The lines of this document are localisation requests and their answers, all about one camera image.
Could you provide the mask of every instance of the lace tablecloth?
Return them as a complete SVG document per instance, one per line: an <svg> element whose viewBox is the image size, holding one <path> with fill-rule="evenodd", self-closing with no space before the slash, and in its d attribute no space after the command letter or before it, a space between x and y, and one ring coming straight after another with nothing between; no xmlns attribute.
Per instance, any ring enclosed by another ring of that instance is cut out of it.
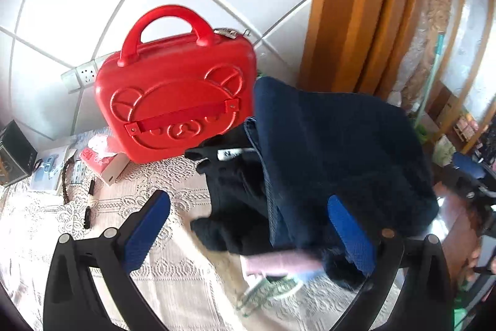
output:
<svg viewBox="0 0 496 331"><path fill-rule="evenodd" d="M172 201L170 216L145 263L131 277L171 331L328 330L354 295L325 276L294 296L267 302L248 318L237 314L234 302L247 288L239 257L207 251L189 229L191 219L210 212L205 179L194 167L182 157L141 166L130 163L114 185L97 180L90 200L93 176L87 170L82 185L69 187L67 205L60 196L29 192L29 179L5 189L0 199L0 281L28 324L43 329L45 285L59 235L97 237L107 227L119 227L153 191L162 189ZM85 230L88 204L91 229ZM92 273L111 320L127 329L101 273ZM374 327L388 317L398 293L393 286Z"/></svg>

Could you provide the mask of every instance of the red handbag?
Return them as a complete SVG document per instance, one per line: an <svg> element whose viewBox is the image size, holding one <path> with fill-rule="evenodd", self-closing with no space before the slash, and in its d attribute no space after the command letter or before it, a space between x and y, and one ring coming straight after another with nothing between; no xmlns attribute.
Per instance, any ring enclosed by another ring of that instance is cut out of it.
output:
<svg viewBox="0 0 496 331"><path fill-rule="evenodd" d="M173 16L193 30L142 43L150 23ZM95 81L96 99L113 135L135 163L179 156L225 133L252 113L256 58L233 30L212 30L192 10L165 5L143 15L122 51L108 57Z"/></svg>

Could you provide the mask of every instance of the wall socket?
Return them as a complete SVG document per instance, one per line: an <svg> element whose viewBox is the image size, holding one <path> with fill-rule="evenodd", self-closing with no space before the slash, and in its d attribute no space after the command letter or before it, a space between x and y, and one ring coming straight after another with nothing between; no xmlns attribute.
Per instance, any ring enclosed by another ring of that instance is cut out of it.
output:
<svg viewBox="0 0 496 331"><path fill-rule="evenodd" d="M75 68L64 72L60 75L60 77L67 90L69 90L69 93L73 93L76 90L81 89L81 83L79 83L78 74L76 73Z"/></svg>
<svg viewBox="0 0 496 331"><path fill-rule="evenodd" d="M95 83L96 79L96 64L95 61L89 61L76 68L77 75L83 87L90 86Z"/></svg>

